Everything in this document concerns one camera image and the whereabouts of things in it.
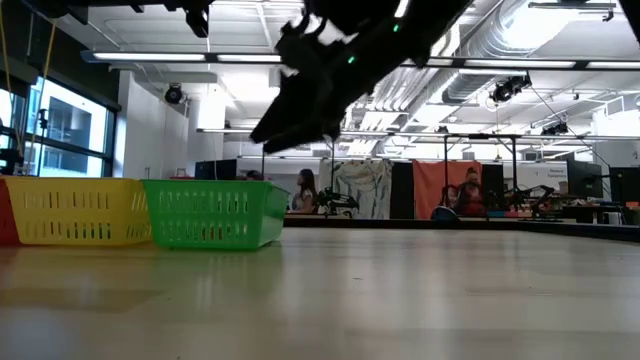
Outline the black aluminium table frame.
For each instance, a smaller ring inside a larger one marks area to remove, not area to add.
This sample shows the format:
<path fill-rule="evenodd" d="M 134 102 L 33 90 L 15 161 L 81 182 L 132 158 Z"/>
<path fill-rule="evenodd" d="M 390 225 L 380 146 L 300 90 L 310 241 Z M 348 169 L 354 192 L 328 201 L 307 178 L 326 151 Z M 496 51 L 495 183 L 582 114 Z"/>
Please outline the black aluminium table frame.
<path fill-rule="evenodd" d="M 384 229 L 384 230 L 464 230 L 464 231 L 521 231 L 530 233 L 583 237 L 619 241 L 640 245 L 640 226 L 614 226 L 580 223 L 521 221 L 516 219 L 490 220 L 366 220 L 337 217 L 286 216 L 284 227 Z"/>

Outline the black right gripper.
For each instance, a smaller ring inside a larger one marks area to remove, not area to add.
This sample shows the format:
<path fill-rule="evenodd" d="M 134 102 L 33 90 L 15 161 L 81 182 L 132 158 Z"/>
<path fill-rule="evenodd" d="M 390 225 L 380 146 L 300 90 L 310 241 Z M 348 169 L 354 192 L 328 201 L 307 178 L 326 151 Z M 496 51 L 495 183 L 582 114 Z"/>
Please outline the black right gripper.
<path fill-rule="evenodd" d="M 426 21 L 385 19 L 349 42 L 328 45 L 319 34 L 288 26 L 277 49 L 296 73 L 285 79 L 259 123 L 254 143 L 266 153 L 319 142 L 341 134 L 346 108 L 406 60 L 423 65 L 430 58 L 431 25 Z"/>

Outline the person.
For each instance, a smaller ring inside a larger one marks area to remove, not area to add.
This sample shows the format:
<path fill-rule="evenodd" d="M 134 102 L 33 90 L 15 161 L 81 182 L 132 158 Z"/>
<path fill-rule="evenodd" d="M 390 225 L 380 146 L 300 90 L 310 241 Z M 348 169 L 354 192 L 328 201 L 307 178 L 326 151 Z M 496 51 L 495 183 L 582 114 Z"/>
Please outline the person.
<path fill-rule="evenodd" d="M 487 217 L 483 188 L 478 171 L 469 167 L 465 181 L 458 187 L 458 198 L 454 212 L 462 217 Z"/>
<path fill-rule="evenodd" d="M 297 180 L 298 191 L 294 194 L 292 213 L 315 214 L 317 211 L 317 190 L 315 176 L 311 169 L 302 169 Z"/>

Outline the white patterned cloth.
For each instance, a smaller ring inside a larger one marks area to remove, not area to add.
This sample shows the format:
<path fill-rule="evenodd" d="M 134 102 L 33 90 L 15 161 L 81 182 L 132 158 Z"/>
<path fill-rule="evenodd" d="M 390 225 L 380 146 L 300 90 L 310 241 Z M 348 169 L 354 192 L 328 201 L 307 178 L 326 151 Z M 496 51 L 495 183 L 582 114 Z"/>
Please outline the white patterned cloth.
<path fill-rule="evenodd" d="M 356 219 L 388 220 L 392 166 L 388 160 L 322 160 L 318 187 L 333 186 L 336 193 L 353 197 L 359 203 Z"/>

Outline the dark round chair back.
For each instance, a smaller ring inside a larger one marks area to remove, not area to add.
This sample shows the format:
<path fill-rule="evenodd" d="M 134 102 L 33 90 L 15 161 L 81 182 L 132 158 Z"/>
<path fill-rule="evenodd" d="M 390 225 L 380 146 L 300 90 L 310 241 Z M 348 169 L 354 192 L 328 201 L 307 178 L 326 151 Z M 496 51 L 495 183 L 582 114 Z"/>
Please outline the dark round chair back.
<path fill-rule="evenodd" d="M 436 222 L 458 222 L 459 217 L 451 208 L 437 206 L 433 209 L 430 220 Z"/>

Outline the red plastic basket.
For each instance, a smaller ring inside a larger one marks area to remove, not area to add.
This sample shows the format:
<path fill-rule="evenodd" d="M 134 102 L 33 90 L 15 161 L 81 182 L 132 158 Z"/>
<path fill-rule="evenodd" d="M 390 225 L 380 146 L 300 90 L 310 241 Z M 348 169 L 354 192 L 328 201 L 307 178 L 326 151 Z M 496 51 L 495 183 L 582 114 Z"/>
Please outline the red plastic basket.
<path fill-rule="evenodd" d="M 6 182 L 0 178 L 0 247 L 21 246 Z"/>

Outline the large window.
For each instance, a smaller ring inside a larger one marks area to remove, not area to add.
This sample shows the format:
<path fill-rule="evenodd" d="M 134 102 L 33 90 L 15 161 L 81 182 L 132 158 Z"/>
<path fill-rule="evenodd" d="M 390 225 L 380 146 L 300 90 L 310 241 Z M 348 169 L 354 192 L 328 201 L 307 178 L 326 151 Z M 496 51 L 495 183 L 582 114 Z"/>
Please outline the large window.
<path fill-rule="evenodd" d="M 111 173 L 115 113 L 38 78 L 24 95 L 0 87 L 0 149 L 22 150 L 18 174 L 36 176 L 42 108 L 48 110 L 48 130 L 39 177 L 99 178 Z"/>

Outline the black overhead light bar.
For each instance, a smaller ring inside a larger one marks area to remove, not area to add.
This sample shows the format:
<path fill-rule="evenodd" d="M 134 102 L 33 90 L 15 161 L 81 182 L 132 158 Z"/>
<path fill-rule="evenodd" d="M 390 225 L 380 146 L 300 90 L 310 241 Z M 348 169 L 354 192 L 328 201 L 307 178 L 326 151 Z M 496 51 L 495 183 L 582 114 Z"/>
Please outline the black overhead light bar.
<path fill-rule="evenodd" d="M 203 63 L 280 65 L 276 54 L 250 53 L 159 53 L 159 52 L 95 52 L 82 51 L 88 63 Z M 463 58 L 432 57 L 426 62 L 430 68 L 455 69 L 523 69 L 542 71 L 640 71 L 640 60 L 624 59 L 544 59 L 544 58 Z"/>

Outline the black ceiling spotlight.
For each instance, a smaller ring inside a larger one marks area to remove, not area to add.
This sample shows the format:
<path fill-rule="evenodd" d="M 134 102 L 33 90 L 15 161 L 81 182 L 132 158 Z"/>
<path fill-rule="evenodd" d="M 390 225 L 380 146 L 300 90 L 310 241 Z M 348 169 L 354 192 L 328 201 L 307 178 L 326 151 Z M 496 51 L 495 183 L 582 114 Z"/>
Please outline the black ceiling spotlight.
<path fill-rule="evenodd" d="M 168 104 L 179 105 L 182 104 L 187 97 L 180 83 L 171 83 L 164 94 L 164 99 Z"/>

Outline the green plastic basket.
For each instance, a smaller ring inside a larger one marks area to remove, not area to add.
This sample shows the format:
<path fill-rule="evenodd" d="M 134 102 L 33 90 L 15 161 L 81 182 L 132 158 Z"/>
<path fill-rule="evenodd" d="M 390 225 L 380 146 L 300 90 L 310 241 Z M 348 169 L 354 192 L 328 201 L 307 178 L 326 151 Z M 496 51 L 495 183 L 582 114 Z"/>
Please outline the green plastic basket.
<path fill-rule="evenodd" d="M 268 181 L 144 180 L 154 243 L 257 250 L 277 240 L 289 193 Z"/>

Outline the white wall sign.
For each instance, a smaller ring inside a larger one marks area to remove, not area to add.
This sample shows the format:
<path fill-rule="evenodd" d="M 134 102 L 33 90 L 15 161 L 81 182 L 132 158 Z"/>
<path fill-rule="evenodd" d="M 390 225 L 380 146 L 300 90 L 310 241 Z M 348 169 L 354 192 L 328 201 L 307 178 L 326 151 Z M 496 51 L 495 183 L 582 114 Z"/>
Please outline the white wall sign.
<path fill-rule="evenodd" d="M 534 188 L 540 185 L 560 189 L 560 183 L 568 180 L 567 164 L 524 163 L 517 166 L 517 180 L 520 188 Z"/>

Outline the yellow plastic basket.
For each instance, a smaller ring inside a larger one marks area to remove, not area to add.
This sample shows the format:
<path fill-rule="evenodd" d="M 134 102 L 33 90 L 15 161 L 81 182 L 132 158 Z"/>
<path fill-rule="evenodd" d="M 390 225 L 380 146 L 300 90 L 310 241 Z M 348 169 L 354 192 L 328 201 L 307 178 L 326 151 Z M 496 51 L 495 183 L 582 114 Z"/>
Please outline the yellow plastic basket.
<path fill-rule="evenodd" d="M 124 178 L 6 177 L 26 245 L 125 246 L 152 240 L 146 193 Z"/>

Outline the black partition panel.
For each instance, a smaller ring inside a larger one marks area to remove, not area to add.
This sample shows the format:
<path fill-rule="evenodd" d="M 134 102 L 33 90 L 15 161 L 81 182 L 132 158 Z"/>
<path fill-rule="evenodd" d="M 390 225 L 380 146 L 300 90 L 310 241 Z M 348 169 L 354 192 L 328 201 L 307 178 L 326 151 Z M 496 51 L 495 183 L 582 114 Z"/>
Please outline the black partition panel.
<path fill-rule="evenodd" d="M 392 166 L 390 218 L 415 218 L 413 166 L 409 162 L 394 162 Z"/>

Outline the black computer monitor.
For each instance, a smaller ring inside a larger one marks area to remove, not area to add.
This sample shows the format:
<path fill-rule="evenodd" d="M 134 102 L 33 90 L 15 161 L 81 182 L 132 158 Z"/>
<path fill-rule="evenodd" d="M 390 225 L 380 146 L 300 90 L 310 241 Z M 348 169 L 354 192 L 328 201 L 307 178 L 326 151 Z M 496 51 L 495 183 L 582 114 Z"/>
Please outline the black computer monitor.
<path fill-rule="evenodd" d="M 598 164 L 568 160 L 568 192 L 576 197 L 602 198 L 602 169 Z"/>
<path fill-rule="evenodd" d="M 202 161 L 195 164 L 195 178 L 199 180 L 235 180 L 237 160 Z"/>
<path fill-rule="evenodd" d="M 609 175 L 614 202 L 640 203 L 640 167 L 611 167 Z"/>

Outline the black tripod stand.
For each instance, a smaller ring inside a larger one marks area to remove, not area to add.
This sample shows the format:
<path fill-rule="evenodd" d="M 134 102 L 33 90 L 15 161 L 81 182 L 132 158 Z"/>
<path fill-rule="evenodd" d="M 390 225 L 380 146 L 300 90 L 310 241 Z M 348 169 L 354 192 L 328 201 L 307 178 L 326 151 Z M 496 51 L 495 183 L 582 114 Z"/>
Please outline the black tripod stand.
<path fill-rule="evenodd" d="M 43 153 L 44 153 L 44 139 L 46 138 L 46 133 L 48 130 L 48 110 L 47 109 L 42 108 L 38 111 L 38 122 L 40 127 L 40 140 L 39 140 L 37 167 L 36 167 L 37 177 L 39 177 L 41 174 L 41 168 L 43 164 L 42 160 L 43 160 Z"/>

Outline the silver ventilation duct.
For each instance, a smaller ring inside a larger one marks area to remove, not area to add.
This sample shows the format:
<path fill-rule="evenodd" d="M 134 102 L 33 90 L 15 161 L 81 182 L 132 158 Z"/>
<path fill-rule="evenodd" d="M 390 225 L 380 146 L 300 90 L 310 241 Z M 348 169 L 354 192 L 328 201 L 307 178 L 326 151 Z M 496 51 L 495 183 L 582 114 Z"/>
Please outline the silver ventilation duct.
<path fill-rule="evenodd" d="M 530 8 L 542 0 L 504 0 L 465 42 L 459 54 L 468 58 L 526 58 L 556 37 L 578 16 L 574 9 Z M 461 70 L 442 71 L 448 87 L 442 101 L 459 104 L 492 82 L 495 75 L 475 75 Z"/>

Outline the white ceiling conduit bundle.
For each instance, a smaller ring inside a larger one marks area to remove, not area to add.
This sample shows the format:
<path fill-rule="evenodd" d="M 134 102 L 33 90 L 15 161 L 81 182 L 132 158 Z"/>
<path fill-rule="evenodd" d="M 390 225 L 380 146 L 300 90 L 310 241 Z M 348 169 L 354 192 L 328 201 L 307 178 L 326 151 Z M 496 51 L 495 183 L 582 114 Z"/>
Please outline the white ceiling conduit bundle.
<path fill-rule="evenodd" d="M 339 149 L 352 157 L 404 152 L 460 108 L 445 96 L 457 77 L 448 69 L 393 71 L 348 107 Z"/>

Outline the orange cloth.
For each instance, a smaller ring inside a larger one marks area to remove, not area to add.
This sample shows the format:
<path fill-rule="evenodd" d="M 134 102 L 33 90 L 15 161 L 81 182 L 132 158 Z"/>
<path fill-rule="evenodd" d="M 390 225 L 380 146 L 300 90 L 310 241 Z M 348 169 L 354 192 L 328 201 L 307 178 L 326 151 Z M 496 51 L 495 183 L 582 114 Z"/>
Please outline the orange cloth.
<path fill-rule="evenodd" d="M 446 185 L 462 184 L 469 169 L 482 173 L 482 164 L 477 161 L 444 161 L 429 163 L 412 161 L 414 181 L 415 214 L 419 220 L 428 220 L 441 201 L 442 189 Z"/>

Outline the black distant rig frame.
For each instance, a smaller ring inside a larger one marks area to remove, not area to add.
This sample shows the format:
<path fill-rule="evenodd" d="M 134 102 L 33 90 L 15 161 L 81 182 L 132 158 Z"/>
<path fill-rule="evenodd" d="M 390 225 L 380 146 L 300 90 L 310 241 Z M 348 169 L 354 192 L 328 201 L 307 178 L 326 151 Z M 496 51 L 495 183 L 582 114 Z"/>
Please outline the black distant rig frame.
<path fill-rule="evenodd" d="M 263 153 L 261 165 L 263 175 L 289 194 L 288 215 L 328 217 L 335 213 L 332 197 L 337 162 L 333 148 Z"/>
<path fill-rule="evenodd" d="M 474 167 L 475 162 L 472 162 L 472 168 L 474 173 L 466 173 L 465 181 L 470 182 L 475 180 L 481 190 L 483 191 L 482 199 L 485 201 L 486 216 L 489 217 L 493 213 L 506 213 L 510 207 L 510 197 L 508 194 L 514 194 L 518 192 L 518 176 L 517 176 L 517 151 L 516 140 L 520 138 L 520 135 L 514 134 L 445 134 L 444 135 L 444 180 L 445 184 L 450 184 L 450 165 L 454 163 L 454 160 L 450 160 L 448 157 L 449 151 L 454 147 L 454 143 L 448 145 L 448 140 L 451 138 L 457 138 L 458 140 L 469 140 L 470 142 L 476 140 L 495 140 L 498 145 L 505 147 L 510 151 L 512 158 L 510 160 L 498 159 L 494 160 L 490 164 L 485 164 L 477 170 Z M 504 164 L 510 164 L 512 170 L 512 187 L 508 188 L 504 185 Z"/>

